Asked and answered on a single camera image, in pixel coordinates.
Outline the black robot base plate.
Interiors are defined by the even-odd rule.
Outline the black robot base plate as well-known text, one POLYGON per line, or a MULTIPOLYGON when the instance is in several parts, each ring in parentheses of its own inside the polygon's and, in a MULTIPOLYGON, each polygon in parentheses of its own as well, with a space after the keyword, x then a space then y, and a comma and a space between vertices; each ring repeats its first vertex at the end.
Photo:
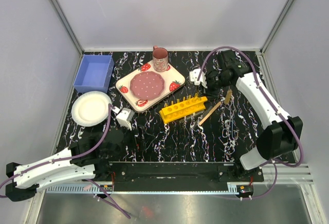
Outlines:
POLYGON ((110 162, 96 181, 115 184, 185 185, 188 188, 220 183, 242 184, 264 181, 260 168, 244 171, 234 162, 110 162))

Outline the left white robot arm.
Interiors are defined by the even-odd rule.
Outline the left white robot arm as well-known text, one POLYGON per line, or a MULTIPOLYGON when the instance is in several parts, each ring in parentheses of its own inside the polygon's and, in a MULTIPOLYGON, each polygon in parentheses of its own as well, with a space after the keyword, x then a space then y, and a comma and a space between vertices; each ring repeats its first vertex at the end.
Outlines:
POLYGON ((37 192, 56 184, 89 179, 111 181, 116 173, 109 162, 118 161, 128 145, 141 149, 142 143, 138 141, 140 133, 141 128, 107 128, 99 136, 75 142, 35 163, 8 163, 8 182, 3 183, 4 197, 18 202, 30 199, 37 192))

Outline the yellow plastic test tube rack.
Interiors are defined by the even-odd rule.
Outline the yellow plastic test tube rack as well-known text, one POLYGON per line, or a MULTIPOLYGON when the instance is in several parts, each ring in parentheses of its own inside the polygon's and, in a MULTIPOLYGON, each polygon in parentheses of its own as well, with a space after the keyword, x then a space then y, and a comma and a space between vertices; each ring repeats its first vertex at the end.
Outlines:
POLYGON ((199 104, 193 104, 191 106, 186 105, 188 97, 184 97, 182 100, 165 104, 165 106, 159 111, 160 117, 164 124, 176 121, 184 118, 193 113, 205 110, 205 103, 208 101, 207 97, 201 97, 202 102, 199 104))

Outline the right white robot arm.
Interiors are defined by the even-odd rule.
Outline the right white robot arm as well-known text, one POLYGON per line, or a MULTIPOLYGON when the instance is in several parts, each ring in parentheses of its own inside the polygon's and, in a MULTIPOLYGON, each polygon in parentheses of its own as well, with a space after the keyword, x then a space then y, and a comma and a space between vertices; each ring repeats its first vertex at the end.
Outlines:
POLYGON ((235 86, 249 101, 262 123, 263 132, 258 137, 256 146, 240 157, 240 164, 233 168, 234 177, 245 181, 258 166, 295 150, 304 156, 300 142, 303 122, 299 117, 292 117, 286 112, 266 89, 251 59, 242 51, 221 46, 212 50, 222 68, 216 77, 207 76, 207 82, 214 82, 217 88, 235 86))

